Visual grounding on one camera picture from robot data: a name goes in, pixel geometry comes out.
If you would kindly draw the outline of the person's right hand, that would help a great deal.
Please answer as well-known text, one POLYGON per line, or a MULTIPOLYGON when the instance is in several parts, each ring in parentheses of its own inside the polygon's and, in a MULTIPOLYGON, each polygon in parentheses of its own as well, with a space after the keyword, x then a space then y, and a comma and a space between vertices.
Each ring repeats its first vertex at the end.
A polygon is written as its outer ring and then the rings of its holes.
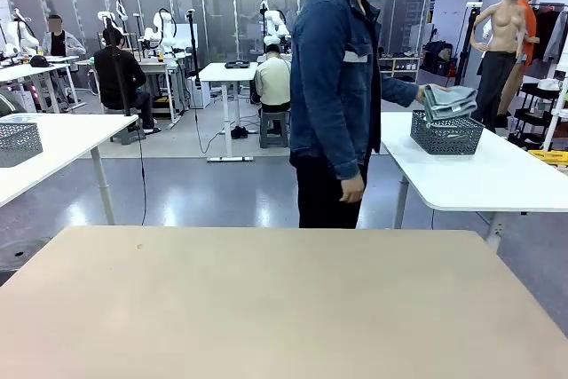
POLYGON ((360 173, 353 178, 341 180, 340 183, 342 189, 340 202, 357 203, 362 201, 366 185, 360 173))

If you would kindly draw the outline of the person's left hand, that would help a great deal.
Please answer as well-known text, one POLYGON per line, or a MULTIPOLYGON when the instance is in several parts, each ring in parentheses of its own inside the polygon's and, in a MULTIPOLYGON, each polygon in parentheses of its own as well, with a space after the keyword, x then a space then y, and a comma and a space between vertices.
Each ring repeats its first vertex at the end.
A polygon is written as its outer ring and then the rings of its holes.
POLYGON ((422 104, 424 102, 425 91, 427 89, 431 89, 432 87, 437 87, 437 85, 436 84, 419 85, 415 100, 422 104))

